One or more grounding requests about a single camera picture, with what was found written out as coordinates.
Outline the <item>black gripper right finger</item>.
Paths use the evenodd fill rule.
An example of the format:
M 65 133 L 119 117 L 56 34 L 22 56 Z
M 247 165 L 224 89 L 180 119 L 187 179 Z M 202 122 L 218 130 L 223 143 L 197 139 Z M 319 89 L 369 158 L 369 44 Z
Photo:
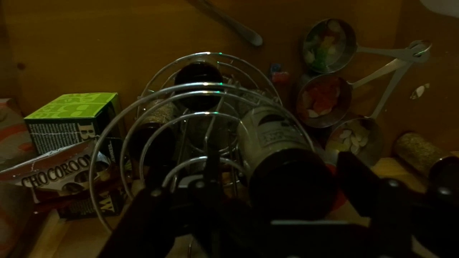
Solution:
M 415 258 L 418 239 L 439 258 L 459 258 L 459 162 L 433 165 L 425 193 L 395 178 L 379 178 L 352 152 L 337 158 L 339 183 L 363 216 L 370 218 L 369 258 Z

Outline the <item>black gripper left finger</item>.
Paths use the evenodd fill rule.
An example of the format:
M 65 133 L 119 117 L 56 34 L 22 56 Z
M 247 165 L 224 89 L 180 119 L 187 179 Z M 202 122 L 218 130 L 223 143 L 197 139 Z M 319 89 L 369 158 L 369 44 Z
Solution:
M 190 189 L 141 191 L 98 258 L 167 258 L 178 238 L 195 236 L 197 201 Z

